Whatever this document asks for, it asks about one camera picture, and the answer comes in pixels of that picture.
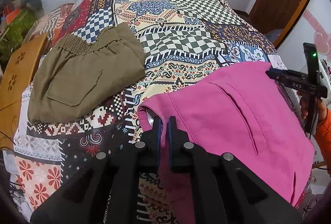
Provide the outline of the person's right hand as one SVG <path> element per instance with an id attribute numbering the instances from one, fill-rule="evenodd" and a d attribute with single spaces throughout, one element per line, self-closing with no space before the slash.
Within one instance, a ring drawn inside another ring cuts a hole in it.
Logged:
<path id="1" fill-rule="evenodd" d="M 301 91 L 297 91 L 298 96 L 300 96 L 300 106 L 301 106 L 301 117 L 303 120 L 306 119 L 306 117 L 309 115 L 309 95 L 306 93 L 302 93 Z M 323 100 L 318 99 L 317 105 L 318 105 L 318 114 L 319 114 L 319 122 L 322 122 L 326 119 L 328 109 L 326 107 L 326 104 Z"/>

